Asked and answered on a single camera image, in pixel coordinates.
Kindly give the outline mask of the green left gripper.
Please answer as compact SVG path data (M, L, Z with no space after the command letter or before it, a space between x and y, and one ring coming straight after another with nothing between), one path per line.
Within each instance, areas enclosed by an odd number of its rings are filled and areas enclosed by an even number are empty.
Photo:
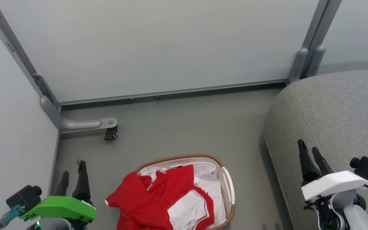
M39 216L58 217L76 219L86 223L95 220L96 208L87 203L91 199L91 194L85 161L79 162L77 172L78 180L73 191L73 197L66 196L70 175L69 172L64 171L55 195L43 199L19 218L26 221L33 220Z

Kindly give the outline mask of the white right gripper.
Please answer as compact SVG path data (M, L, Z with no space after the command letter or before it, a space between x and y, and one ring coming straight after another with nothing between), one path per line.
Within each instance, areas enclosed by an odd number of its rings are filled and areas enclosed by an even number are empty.
M368 185L368 180L350 172L333 172L317 147L311 149L320 171L313 164L309 150L302 139L297 141L302 173L302 193L306 201L314 201L318 196L326 197L336 193L358 189Z

